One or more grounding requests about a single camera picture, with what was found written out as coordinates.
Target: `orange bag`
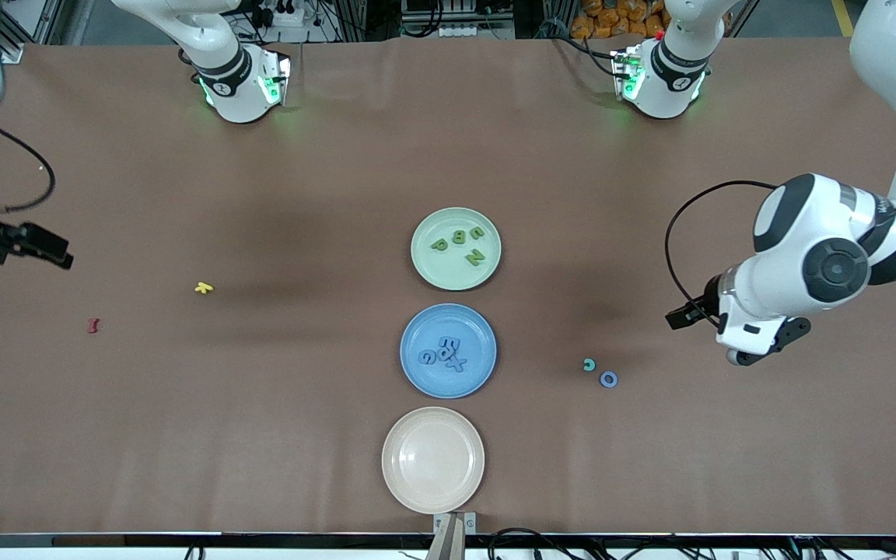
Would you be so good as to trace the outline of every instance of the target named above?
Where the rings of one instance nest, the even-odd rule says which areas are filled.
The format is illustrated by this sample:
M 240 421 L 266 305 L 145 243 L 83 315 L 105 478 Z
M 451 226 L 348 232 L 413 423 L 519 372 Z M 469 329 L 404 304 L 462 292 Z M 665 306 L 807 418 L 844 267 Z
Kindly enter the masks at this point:
M 593 35 L 593 18 L 577 16 L 569 26 L 569 36 L 572 39 L 589 39 Z
M 583 0 L 583 11 L 590 17 L 595 17 L 604 9 L 604 0 Z
M 629 20 L 634 22 L 644 21 L 648 13 L 648 4 L 645 0 L 618 0 L 618 15 L 623 11 Z
M 597 24 L 604 27 L 614 27 L 619 19 L 617 10 L 604 8 L 600 11 L 600 15 L 597 15 Z
M 662 19 L 658 15 L 645 18 L 645 36 L 654 37 L 660 31 L 665 31 L 665 28 L 662 27 Z
M 593 26 L 593 36 L 590 39 L 607 39 L 611 36 L 611 28 L 602 27 L 600 22 Z
M 625 35 L 628 32 L 628 19 L 621 18 L 615 23 L 614 27 L 611 29 L 611 36 L 614 37 L 616 35 Z

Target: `metal frame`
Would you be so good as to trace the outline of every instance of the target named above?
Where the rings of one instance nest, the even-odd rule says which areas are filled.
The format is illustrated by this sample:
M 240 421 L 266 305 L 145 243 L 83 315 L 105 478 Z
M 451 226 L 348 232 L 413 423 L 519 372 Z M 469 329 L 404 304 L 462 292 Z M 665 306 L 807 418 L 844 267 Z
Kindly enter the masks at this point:
M 812 550 L 818 539 L 822 548 L 837 546 L 840 550 L 883 550 L 896 554 L 896 535 L 852 534 L 729 534 L 729 533 L 544 533 L 508 534 L 505 537 L 480 533 L 466 535 L 467 548 L 485 549 L 495 538 L 494 546 L 505 548 L 551 548 L 555 543 L 566 548 L 583 549 L 602 546 L 606 549 L 683 548 L 751 548 Z M 0 548 L 28 547 L 178 547 L 204 548 L 278 548 L 278 549 L 345 549 L 359 550 L 427 550 L 433 533 L 0 533 Z
M 739 10 L 739 14 L 732 20 L 732 26 L 726 30 L 725 37 L 737 37 L 739 35 L 742 27 L 749 21 L 749 17 L 753 15 L 753 11 L 756 11 L 758 3 L 760 3 L 760 0 L 746 0 L 742 9 Z
M 477 0 L 440 0 L 442 2 L 441 23 L 467 24 L 467 25 L 496 25 L 513 24 L 513 4 L 494 11 L 491 14 L 481 14 L 476 11 Z M 431 11 L 410 10 L 408 0 L 401 0 L 401 21 L 403 27 L 417 32 L 426 28 L 431 21 Z
M 362 42 L 366 39 L 367 0 L 334 0 L 334 10 L 338 14 L 338 25 L 345 42 Z
M 23 29 L 23 26 L 3 11 L 0 18 L 2 64 L 19 64 L 23 59 L 23 44 L 32 42 L 33 37 Z

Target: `power strip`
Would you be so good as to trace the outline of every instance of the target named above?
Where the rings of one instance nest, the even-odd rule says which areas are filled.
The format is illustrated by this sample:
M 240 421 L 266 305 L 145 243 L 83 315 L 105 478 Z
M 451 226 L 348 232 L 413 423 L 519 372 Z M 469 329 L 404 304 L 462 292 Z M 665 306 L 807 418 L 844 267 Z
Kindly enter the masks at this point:
M 303 27 L 303 20 L 306 17 L 306 8 L 302 6 L 296 8 L 292 14 L 287 14 L 282 12 L 281 14 L 276 12 L 275 17 L 271 21 L 272 25 L 278 25 L 281 27 Z
M 438 28 L 438 37 L 475 37 L 478 34 L 475 25 L 449 24 Z

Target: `blue plate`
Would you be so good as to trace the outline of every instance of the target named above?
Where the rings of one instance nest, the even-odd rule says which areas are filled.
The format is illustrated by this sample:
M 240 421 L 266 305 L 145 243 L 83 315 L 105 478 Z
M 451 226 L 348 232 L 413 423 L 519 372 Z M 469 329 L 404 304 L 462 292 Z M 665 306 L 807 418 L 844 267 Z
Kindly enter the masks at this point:
M 458 398 L 483 386 L 497 365 L 497 339 L 482 315 L 442 303 L 418 313 L 403 332 L 399 362 L 423 393 Z

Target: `floor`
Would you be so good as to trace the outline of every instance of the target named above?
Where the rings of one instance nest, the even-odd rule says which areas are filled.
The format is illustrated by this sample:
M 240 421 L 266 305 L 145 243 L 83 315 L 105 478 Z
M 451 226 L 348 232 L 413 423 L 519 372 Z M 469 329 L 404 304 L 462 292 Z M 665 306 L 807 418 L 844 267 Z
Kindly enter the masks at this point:
M 843 35 L 836 10 L 855 22 L 865 0 L 760 0 L 739 37 L 836 37 Z M 740 2 L 735 11 L 740 9 Z M 149 23 L 111 0 L 79 0 L 65 42 L 75 45 L 166 45 L 171 41 Z

